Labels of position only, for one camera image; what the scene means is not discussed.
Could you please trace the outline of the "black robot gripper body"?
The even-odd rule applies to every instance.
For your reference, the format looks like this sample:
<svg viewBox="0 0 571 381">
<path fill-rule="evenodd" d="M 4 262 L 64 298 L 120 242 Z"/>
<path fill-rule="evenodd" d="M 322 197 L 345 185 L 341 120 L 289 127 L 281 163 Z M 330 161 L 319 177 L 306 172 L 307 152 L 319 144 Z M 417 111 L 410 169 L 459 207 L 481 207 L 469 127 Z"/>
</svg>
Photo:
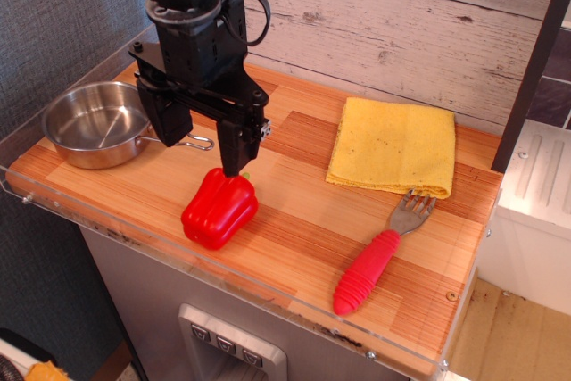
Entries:
<svg viewBox="0 0 571 381">
<path fill-rule="evenodd" d="M 267 93 L 244 67 L 247 48 L 224 21 L 196 27 L 158 26 L 156 43 L 136 41 L 128 49 L 137 61 L 138 80 L 168 87 L 172 99 L 193 113 L 255 129 L 261 141 L 269 130 Z"/>
</svg>

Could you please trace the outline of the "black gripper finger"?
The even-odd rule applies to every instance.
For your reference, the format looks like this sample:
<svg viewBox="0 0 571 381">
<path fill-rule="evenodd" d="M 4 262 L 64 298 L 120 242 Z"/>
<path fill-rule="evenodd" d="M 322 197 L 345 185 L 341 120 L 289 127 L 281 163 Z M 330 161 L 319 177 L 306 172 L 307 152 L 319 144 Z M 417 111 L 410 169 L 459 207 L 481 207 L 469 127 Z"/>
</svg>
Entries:
<svg viewBox="0 0 571 381">
<path fill-rule="evenodd" d="M 171 147 L 192 129 L 190 110 L 172 99 L 175 93 L 168 87 L 154 87 L 137 81 L 137 91 L 156 136 Z"/>
<path fill-rule="evenodd" d="M 260 140 L 255 129 L 228 120 L 217 123 L 219 151 L 224 175 L 236 177 L 259 152 Z"/>
</svg>

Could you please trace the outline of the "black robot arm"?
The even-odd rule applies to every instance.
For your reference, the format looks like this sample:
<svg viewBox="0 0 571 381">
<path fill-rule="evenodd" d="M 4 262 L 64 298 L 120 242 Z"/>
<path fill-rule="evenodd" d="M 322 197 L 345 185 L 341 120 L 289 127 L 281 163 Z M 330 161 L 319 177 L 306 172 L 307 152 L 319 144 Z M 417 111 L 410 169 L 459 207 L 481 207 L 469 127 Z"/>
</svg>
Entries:
<svg viewBox="0 0 571 381">
<path fill-rule="evenodd" d="M 267 16 L 268 0 L 258 0 Z M 215 121 L 222 168 L 234 177 L 269 134 L 267 93 L 244 60 L 263 36 L 247 37 L 244 0 L 146 0 L 156 43 L 136 42 L 137 90 L 157 137 L 173 146 L 193 129 L 193 113 Z"/>
</svg>

